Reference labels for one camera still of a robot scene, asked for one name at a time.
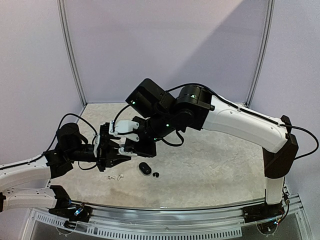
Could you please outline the white earbud charging case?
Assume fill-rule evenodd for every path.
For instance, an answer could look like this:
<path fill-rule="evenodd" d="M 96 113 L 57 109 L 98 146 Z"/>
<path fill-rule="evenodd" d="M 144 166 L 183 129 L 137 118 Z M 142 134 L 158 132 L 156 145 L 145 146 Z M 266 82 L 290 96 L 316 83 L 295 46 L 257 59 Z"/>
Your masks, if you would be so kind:
<path fill-rule="evenodd" d="M 118 153 L 122 156 L 135 158 L 138 155 L 134 152 L 134 150 L 130 147 L 126 147 L 124 144 L 121 144 Z"/>

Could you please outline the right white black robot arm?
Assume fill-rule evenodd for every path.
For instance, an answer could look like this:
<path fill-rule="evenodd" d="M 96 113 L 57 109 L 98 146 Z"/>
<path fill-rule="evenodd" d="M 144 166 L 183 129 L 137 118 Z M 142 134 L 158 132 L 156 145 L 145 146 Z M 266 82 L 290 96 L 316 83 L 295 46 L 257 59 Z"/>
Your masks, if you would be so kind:
<path fill-rule="evenodd" d="M 138 156 L 156 155 L 156 142 L 174 131 L 216 131 L 228 134 L 262 148 L 265 176 L 265 202 L 259 206 L 262 218 L 278 210 L 284 179 L 298 152 L 298 142 L 291 132 L 287 116 L 262 115 L 214 93 L 197 83 L 184 84 L 177 97 L 153 80 L 144 79 L 126 102 L 137 111 L 124 148 Z"/>

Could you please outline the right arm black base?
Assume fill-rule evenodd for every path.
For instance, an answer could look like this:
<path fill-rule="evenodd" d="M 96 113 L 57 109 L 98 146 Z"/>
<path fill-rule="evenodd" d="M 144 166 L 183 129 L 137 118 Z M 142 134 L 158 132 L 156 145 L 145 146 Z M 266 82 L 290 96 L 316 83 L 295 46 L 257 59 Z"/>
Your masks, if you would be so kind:
<path fill-rule="evenodd" d="M 267 204 L 266 202 L 245 206 L 241 210 L 245 223 L 275 218 L 285 212 L 282 203 Z"/>

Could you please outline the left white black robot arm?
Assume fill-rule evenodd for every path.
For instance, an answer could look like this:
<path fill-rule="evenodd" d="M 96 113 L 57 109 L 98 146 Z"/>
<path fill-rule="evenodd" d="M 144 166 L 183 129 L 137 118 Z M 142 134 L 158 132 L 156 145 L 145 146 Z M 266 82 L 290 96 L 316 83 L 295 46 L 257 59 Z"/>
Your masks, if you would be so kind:
<path fill-rule="evenodd" d="M 0 210 L 42 207 L 56 209 L 63 217 L 74 213 L 69 195 L 60 185 L 41 189 L 16 189 L 25 183 L 52 180 L 73 169 L 74 162 L 95 163 L 99 171 L 131 160 L 121 155 L 121 146 L 102 126 L 102 139 L 90 144 L 76 123 L 66 123 L 56 131 L 57 145 L 39 156 L 0 168 Z"/>

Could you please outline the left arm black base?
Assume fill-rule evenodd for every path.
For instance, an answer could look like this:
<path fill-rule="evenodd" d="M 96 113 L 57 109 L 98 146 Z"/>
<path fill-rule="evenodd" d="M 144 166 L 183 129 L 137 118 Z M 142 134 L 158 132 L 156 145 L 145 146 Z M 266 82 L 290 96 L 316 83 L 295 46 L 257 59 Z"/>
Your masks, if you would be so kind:
<path fill-rule="evenodd" d="M 70 222 L 88 223 L 91 218 L 93 208 L 86 205 L 84 202 L 81 204 L 71 203 L 65 207 L 60 206 L 60 207 L 50 208 L 48 212 L 52 215 L 66 218 Z"/>

